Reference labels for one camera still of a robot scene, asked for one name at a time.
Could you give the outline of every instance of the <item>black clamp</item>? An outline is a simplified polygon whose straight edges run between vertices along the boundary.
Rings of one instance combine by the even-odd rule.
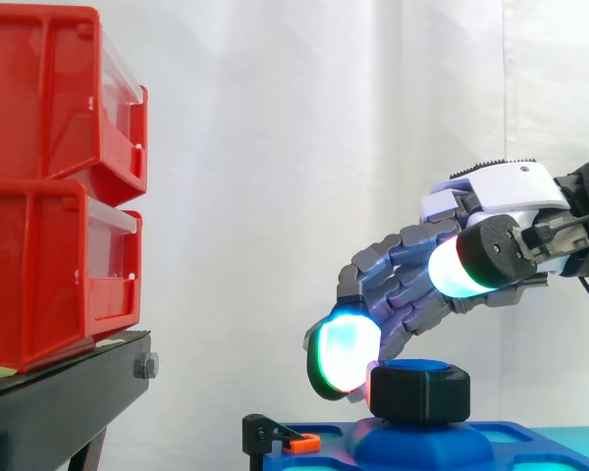
[[[242,451],[250,458],[250,471],[262,471],[264,455],[273,450],[273,442],[289,444],[305,437],[262,414],[250,414],[242,419]]]

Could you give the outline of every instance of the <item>orange clip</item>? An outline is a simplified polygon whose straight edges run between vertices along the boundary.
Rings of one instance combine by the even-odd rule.
[[[282,445],[282,451],[287,454],[314,453],[321,450],[321,438],[318,435],[302,434],[305,440],[292,440]]]

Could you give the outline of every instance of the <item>black shelf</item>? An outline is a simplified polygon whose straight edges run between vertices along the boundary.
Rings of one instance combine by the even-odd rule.
[[[93,471],[104,431],[148,389],[149,332],[32,373],[0,379],[0,471]]]

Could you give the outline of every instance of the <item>black cylindrical cap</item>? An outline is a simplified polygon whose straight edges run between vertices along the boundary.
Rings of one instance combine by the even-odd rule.
[[[531,277],[534,261],[525,259],[513,237],[517,221],[508,214],[491,216],[460,233],[456,250],[462,267],[476,283],[501,288]]]
[[[435,369],[406,368],[404,362],[382,362],[369,371],[368,405],[373,415],[425,427],[469,418],[470,379],[465,371],[447,364]]]

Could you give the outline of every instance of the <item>red storage bin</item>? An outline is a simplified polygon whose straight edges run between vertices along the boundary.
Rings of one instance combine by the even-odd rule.
[[[89,7],[0,4],[0,179],[70,179],[111,206],[146,191],[147,94]]]
[[[26,371],[139,321],[141,218],[72,181],[0,181],[0,366]]]

